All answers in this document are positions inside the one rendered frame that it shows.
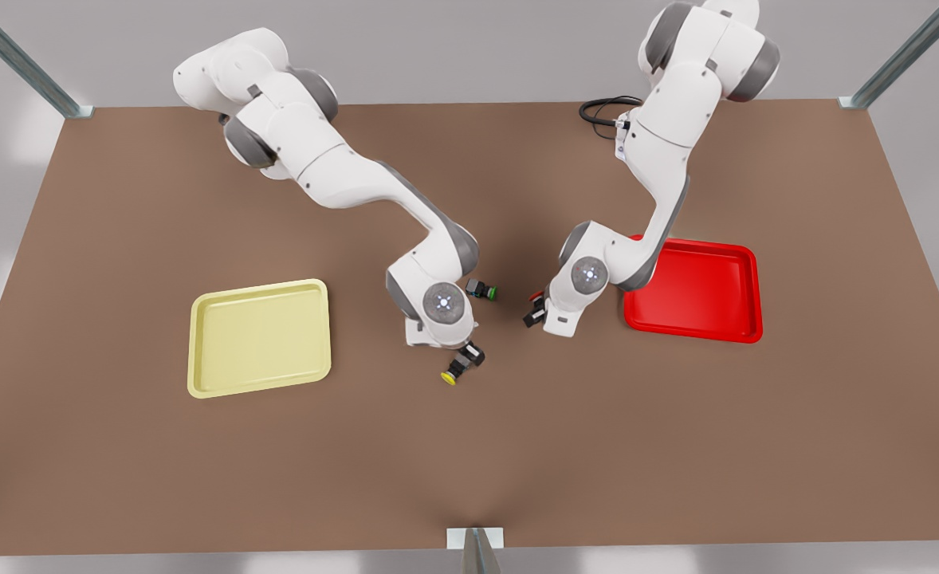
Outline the silver frame post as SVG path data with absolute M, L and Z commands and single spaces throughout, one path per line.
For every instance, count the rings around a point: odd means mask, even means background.
M 0 59 L 65 119 L 90 119 L 95 108 L 77 103 L 18 43 L 0 28 Z
M 884 65 L 875 70 L 870 79 L 864 81 L 862 87 L 857 88 L 852 95 L 837 98 L 839 108 L 848 110 L 870 108 L 937 40 L 939 40 L 939 7 L 907 37 Z
M 505 548 L 505 530 L 502 527 L 448 528 L 446 548 L 462 551 L 462 574 L 501 574 L 495 549 Z

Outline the red tray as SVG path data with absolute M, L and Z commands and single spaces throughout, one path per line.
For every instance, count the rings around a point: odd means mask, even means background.
M 641 332 L 760 341 L 764 323 L 753 251 L 743 245 L 666 239 L 650 282 L 623 295 L 623 319 Z

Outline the yellow-capped black switch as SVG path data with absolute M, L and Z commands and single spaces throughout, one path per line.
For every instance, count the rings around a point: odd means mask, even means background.
M 451 360 L 446 371 L 441 373 L 443 381 L 449 385 L 455 385 L 458 379 L 462 377 L 470 368 L 480 367 L 485 362 L 485 353 L 473 341 L 467 341 L 462 348 L 456 350 L 454 359 Z

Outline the pale yellow tray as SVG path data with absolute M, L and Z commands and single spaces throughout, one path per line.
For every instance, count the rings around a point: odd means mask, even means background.
M 210 292 L 191 306 L 187 390 L 209 399 L 323 380 L 332 367 L 323 281 Z

